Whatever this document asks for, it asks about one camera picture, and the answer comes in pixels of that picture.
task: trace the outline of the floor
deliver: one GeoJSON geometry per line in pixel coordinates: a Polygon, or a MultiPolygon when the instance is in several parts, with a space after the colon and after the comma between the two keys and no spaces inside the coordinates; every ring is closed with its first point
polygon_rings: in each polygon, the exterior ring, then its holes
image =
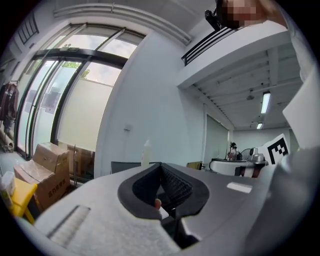
{"type": "Polygon", "coordinates": [[[0,171],[1,175],[6,172],[14,172],[14,166],[24,163],[26,160],[17,152],[5,153],[0,148],[0,171]]]}

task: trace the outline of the white bottle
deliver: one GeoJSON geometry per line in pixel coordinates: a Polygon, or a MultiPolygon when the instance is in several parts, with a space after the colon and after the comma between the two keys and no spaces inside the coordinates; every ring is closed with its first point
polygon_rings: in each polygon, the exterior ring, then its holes
{"type": "Polygon", "coordinates": [[[142,159],[141,159],[141,166],[146,168],[150,163],[150,157],[151,157],[151,143],[150,139],[145,142],[143,146],[143,152],[142,152],[142,159]]]}

